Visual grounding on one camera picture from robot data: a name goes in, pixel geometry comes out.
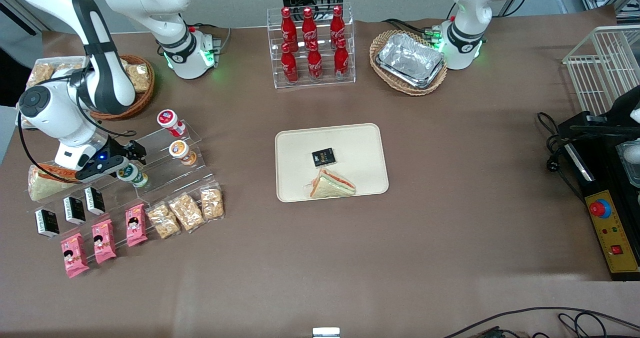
foil container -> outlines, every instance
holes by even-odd
[[[375,62],[412,87],[426,89],[444,66],[444,55],[402,33],[389,38]]]

pink snack package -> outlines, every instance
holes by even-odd
[[[80,235],[80,233],[63,240],[61,246],[62,254],[64,254],[64,269],[69,278],[73,278],[89,269],[89,265],[87,265],[87,254],[85,254],[82,235]]]
[[[107,219],[91,226],[93,233],[93,251],[96,262],[102,263],[116,256],[116,242],[114,241],[114,226],[112,220]]]
[[[133,247],[147,239],[145,224],[145,205],[140,204],[125,212],[126,244]]]

wicker basket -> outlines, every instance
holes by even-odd
[[[397,76],[389,73],[385,69],[382,69],[380,66],[378,66],[378,64],[376,64],[376,55],[378,55],[378,53],[382,50],[382,48],[384,48],[384,46],[386,45],[387,41],[389,41],[389,38],[394,34],[400,34],[400,33],[405,33],[405,34],[409,35],[410,37],[412,37],[413,39],[415,39],[417,42],[419,42],[421,44],[424,44],[424,45],[428,45],[428,43],[427,43],[427,41],[425,41],[425,39],[422,39],[421,37],[419,37],[416,34],[409,33],[409,32],[403,32],[402,30],[389,30],[388,32],[384,32],[384,33],[378,35],[378,37],[373,40],[373,43],[371,43],[371,46],[368,49],[368,57],[369,57],[369,62],[371,63],[371,67],[373,68],[375,73],[377,73],[377,75],[380,78],[382,78],[382,80],[384,80],[384,82],[389,84],[389,86],[392,87],[393,89],[396,89],[397,91],[403,92],[403,93],[405,93],[407,95],[410,95],[410,96],[427,95],[430,92],[436,90],[436,88],[444,80],[445,76],[447,75],[447,65],[446,64],[445,64],[445,66],[442,67],[442,69],[439,71],[438,75],[436,75],[436,77],[433,79],[433,81],[431,82],[431,84],[429,85],[429,87],[427,89],[416,89],[416,88],[412,87],[411,85],[409,85],[409,83],[407,83],[404,80],[398,78]]]
[[[131,105],[126,112],[118,115],[112,114],[103,114],[98,112],[91,112],[91,116],[95,119],[99,120],[119,120],[119,119],[128,119],[130,117],[134,117],[137,114],[140,114],[142,110],[151,102],[151,97],[154,95],[154,84],[156,82],[156,76],[154,74],[154,69],[149,62],[145,59],[137,57],[135,55],[121,55],[122,60],[128,62],[129,64],[145,64],[146,71],[149,74],[149,89],[146,92],[136,93],[135,100],[133,105]]]

red emergency stop button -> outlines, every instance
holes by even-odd
[[[611,246],[611,254],[614,254],[614,255],[622,254],[622,247],[621,246]]]
[[[611,206],[604,199],[598,199],[597,201],[589,204],[589,211],[596,217],[606,219],[611,215]]]

sandwich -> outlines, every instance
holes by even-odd
[[[330,172],[327,169],[320,169],[320,173],[311,183],[313,190],[311,198],[323,197],[345,197],[356,194],[356,187],[350,181]]]

